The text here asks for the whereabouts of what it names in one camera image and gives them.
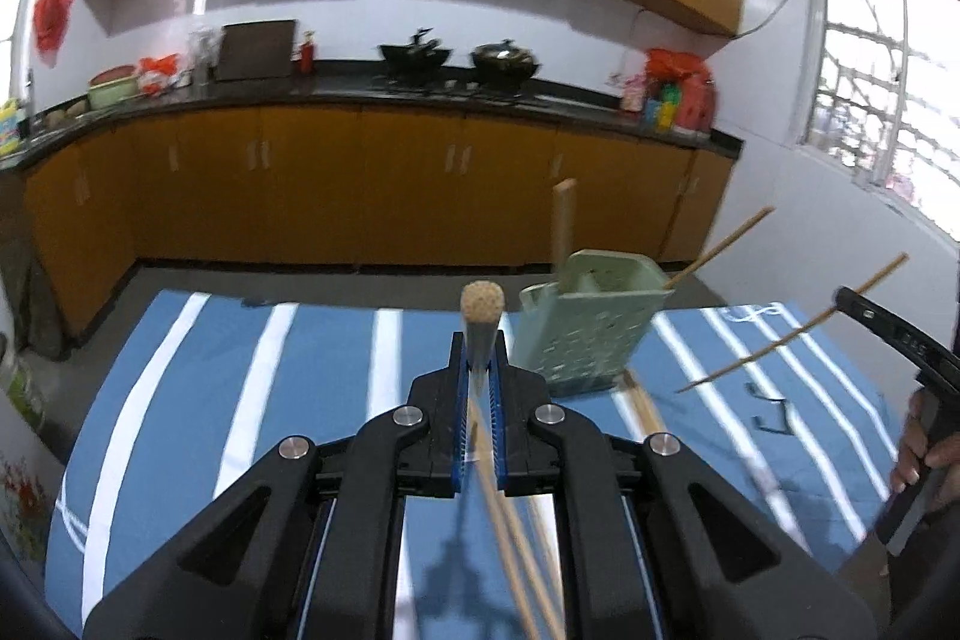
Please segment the person right hand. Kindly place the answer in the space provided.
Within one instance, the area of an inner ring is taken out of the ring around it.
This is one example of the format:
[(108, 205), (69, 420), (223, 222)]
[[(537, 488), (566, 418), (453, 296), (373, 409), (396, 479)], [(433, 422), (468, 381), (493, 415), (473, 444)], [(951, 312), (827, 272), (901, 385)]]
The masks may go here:
[(944, 482), (929, 505), (929, 514), (932, 515), (947, 509), (958, 500), (960, 434), (950, 432), (934, 443), (929, 443), (928, 434), (921, 425), (921, 414), (926, 409), (926, 401), (928, 397), (924, 390), (918, 390), (911, 395), (903, 431), (898, 440), (895, 464), (890, 473), (890, 489), (894, 494), (901, 494), (908, 486), (916, 484), (921, 466), (928, 466), (931, 471), (946, 470)]

